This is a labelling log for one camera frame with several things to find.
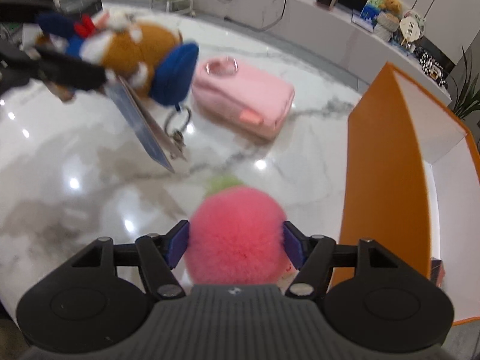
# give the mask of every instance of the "green pom-pom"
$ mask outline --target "green pom-pom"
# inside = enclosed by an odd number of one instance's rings
[[[227,188],[236,187],[239,185],[244,185],[236,176],[234,175],[222,175],[216,176],[210,180],[210,185],[207,188],[205,197],[215,195]]]

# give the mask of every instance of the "teddy bear on shelf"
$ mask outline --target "teddy bear on shelf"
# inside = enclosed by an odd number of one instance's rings
[[[400,25],[398,17],[402,13],[402,3],[399,0],[384,0],[379,8],[382,11],[377,17],[377,25],[373,33],[385,42],[389,42]]]
[[[125,78],[140,98],[178,109],[188,93],[198,45],[183,44],[180,32],[109,12],[96,23],[86,15],[75,22],[56,12],[43,13],[37,23],[45,35],[68,41],[66,54]]]

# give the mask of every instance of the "fluffy pink ball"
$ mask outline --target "fluffy pink ball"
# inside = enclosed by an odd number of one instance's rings
[[[289,268],[278,203],[254,188],[231,187],[203,201],[190,219],[185,254],[197,284],[276,283]]]

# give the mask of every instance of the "marble table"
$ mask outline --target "marble table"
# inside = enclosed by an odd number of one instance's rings
[[[293,83],[293,108],[277,139],[265,143],[194,107],[189,161],[175,161],[171,174],[99,94],[63,104],[37,82],[7,93],[0,101],[0,300],[12,316],[23,293],[97,237],[132,242],[189,218],[219,174],[269,193],[306,234],[339,235],[347,117],[360,95],[268,44],[198,19],[128,9],[179,28],[198,42],[200,59],[230,55]],[[163,124],[169,110],[150,109]],[[180,264],[176,275],[183,270]],[[119,275],[139,283],[133,269]]]

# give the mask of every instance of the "metal bolt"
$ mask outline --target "metal bolt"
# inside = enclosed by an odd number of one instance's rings
[[[157,293],[162,298],[174,298],[182,293],[182,289],[176,284],[165,284],[158,287]]]
[[[307,283],[295,283],[290,286],[290,292],[297,296],[308,296],[314,292],[314,288]]]

